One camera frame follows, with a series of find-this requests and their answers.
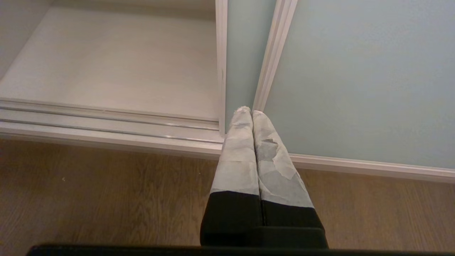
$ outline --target wooden floor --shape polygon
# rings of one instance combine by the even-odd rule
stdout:
[[[0,140],[0,255],[199,245],[217,162]],[[331,248],[455,251],[455,185],[300,170]]]

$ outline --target wood grain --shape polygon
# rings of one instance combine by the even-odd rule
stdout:
[[[216,165],[0,140],[0,256],[43,242],[199,245]],[[455,251],[455,185],[299,173],[331,248]]]

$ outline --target laminate floor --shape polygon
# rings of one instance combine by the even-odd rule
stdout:
[[[0,255],[199,245],[217,161],[0,140]],[[299,171],[331,248],[455,251],[455,184]]]

